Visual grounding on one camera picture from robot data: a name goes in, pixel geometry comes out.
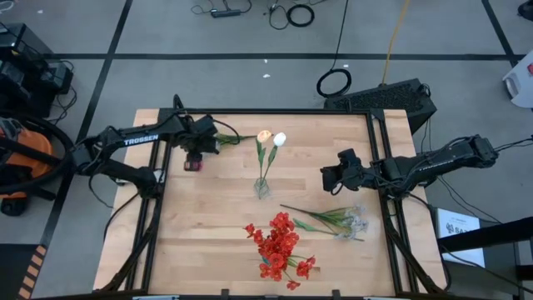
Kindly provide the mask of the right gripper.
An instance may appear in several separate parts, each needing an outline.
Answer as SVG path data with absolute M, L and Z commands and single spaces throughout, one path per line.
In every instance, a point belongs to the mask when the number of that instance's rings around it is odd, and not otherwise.
M 324 191 L 338 194 L 343 188 L 353 192 L 360 188 L 378 189 L 374 170 L 363 167 L 361 159 L 353 149 L 341 151 L 337 156 L 340 160 L 339 165 L 320 169 Z

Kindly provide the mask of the pale blue blossom sprig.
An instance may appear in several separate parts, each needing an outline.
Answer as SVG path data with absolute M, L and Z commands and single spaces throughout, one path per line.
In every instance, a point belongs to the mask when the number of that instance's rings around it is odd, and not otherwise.
M 325 227 L 322 230 L 332 230 L 337 233 L 355 233 L 358 237 L 359 233 L 365 233 L 369 227 L 369 222 L 361 216 L 366 209 L 357 205 L 340 207 L 325 212 L 307 211 L 287 205 L 282 205 L 282 207 L 306 214 L 321 223 Z
M 255 136 L 254 135 L 251 135 L 251 136 L 250 135 L 245 135 L 245 136 L 228 135 L 228 134 L 218 133 L 215 136 L 215 138 L 220 146 L 225 146 L 225 145 L 237 145 L 240 142 L 243 142 L 247 139 L 255 138 Z

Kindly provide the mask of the cream artificial tulip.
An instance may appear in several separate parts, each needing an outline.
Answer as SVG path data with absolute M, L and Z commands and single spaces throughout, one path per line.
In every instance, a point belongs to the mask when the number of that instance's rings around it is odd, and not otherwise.
M 257 137 L 256 137 L 257 159 L 258 159 L 259 168 L 260 168 L 259 178 L 256 181 L 256 186 L 258 188 L 262 185 L 262 181 L 263 181 L 263 162 L 264 162 L 264 157 L 265 157 L 266 150 L 267 150 L 265 147 L 263 147 L 263 144 L 266 143 L 270 139 L 271 136 L 272 136 L 272 133 L 270 131 L 262 130 L 257 134 Z

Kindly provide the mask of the clear ribbed glass vase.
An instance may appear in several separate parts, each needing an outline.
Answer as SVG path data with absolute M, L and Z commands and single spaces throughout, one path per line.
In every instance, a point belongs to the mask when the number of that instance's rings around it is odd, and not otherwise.
M 259 199 L 264 199 L 270 194 L 270 187 L 265 178 L 260 177 L 254 183 L 254 191 Z

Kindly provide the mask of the white artificial tulip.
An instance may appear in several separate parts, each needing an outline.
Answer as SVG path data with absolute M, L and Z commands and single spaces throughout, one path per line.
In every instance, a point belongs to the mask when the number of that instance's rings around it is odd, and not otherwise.
M 273 138 L 273 148 L 269 154 L 269 157 L 268 157 L 268 161 L 267 161 L 267 167 L 266 167 L 266 171 L 262 177 L 262 184 L 263 185 L 266 185 L 267 184 L 267 174 L 269 173 L 269 170 L 270 170 L 270 167 L 271 165 L 273 164 L 275 158 L 276 158 L 276 154 L 277 154 L 277 151 L 278 151 L 278 148 L 283 146 L 284 143 L 286 141 L 286 134 L 283 133 L 283 132 L 280 132 L 278 134 L 276 134 Z

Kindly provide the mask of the black perforated computer tower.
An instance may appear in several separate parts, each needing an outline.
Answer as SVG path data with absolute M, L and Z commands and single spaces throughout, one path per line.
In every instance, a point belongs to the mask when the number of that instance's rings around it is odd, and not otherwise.
M 325 101 L 324 108 L 342 111 L 404 110 L 412 134 L 437 111 L 429 86 L 418 78 L 330 98 Z

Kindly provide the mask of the white printed box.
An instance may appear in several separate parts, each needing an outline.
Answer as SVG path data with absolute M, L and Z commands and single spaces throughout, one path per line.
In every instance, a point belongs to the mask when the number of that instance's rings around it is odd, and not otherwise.
M 436 209 L 436 236 L 447 238 L 460 233 L 468 233 L 481 228 L 480 219 L 442 208 Z M 479 265 L 484 268 L 485 257 L 482 248 L 444 253 L 443 259 L 447 262 L 460 263 L 474 267 Z

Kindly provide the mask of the small black box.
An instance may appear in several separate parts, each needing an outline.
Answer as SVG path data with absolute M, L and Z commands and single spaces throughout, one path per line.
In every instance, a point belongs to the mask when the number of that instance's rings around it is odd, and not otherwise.
M 64 62 L 49 62 L 43 69 L 41 80 L 57 94 L 67 94 L 72 83 L 72 69 Z

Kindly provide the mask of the black beam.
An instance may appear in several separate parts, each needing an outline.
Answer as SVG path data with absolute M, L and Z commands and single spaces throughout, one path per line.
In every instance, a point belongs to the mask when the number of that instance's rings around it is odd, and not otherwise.
M 440 238 L 438 244 L 449 253 L 521 242 L 533 238 L 533 217 L 497 224 Z

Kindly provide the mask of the orange shop vacuum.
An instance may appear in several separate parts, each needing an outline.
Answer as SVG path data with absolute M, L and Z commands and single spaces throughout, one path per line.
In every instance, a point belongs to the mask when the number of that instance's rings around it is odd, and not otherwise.
M 45 135 L 25 127 L 14 118 L 0 117 L 0 138 L 53 155 L 52 144 Z M 44 162 L 0 146 L 0 186 L 24 183 L 51 169 Z M 20 216 L 26 209 L 27 198 L 27 193 L 22 191 L 0 193 L 0 212 L 11 217 Z

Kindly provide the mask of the black equipment case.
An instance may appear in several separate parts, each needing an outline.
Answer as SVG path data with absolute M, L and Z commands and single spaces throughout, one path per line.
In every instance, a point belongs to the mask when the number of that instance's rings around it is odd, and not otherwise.
M 47 62 L 23 40 L 26 29 L 0 22 L 0 108 L 48 118 L 54 91 L 44 77 Z

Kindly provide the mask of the black object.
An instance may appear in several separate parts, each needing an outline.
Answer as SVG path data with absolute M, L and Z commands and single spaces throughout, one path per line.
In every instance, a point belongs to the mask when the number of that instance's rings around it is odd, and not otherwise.
M 526 0 L 517 8 L 517 12 L 524 19 L 533 22 L 533 0 Z

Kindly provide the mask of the black metal table frame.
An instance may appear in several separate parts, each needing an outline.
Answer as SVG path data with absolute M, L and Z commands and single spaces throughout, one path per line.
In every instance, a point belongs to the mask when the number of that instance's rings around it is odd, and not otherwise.
M 316 265 L 294 296 L 392 296 L 420 292 L 402 255 L 384 230 L 387 211 L 402 212 L 395 225 L 404 231 L 413 256 L 432 279 L 446 285 L 436 237 L 421 188 L 402 204 L 383 202 L 374 190 L 325 192 L 321 168 L 335 165 L 351 148 L 364 165 L 385 156 L 411 156 L 415 146 L 406 114 L 386 110 L 379 118 L 341 111 L 257 109 L 217 111 L 221 130 L 236 129 L 248 139 L 205 156 L 200 172 L 182 168 L 184 152 L 172 152 L 157 235 L 139 259 L 133 287 L 155 294 L 285 296 L 286 282 L 260 275 L 261 258 L 247 224 L 267 230 L 280 212 L 307 220 L 308 211 L 361 206 L 369 227 L 355 241 L 336 240 L 324 227 L 300 232 L 295 252 L 313 256 Z M 259 167 L 252 136 L 263 129 L 285 133 L 268 174 L 270 194 L 259 199 L 253 184 Z

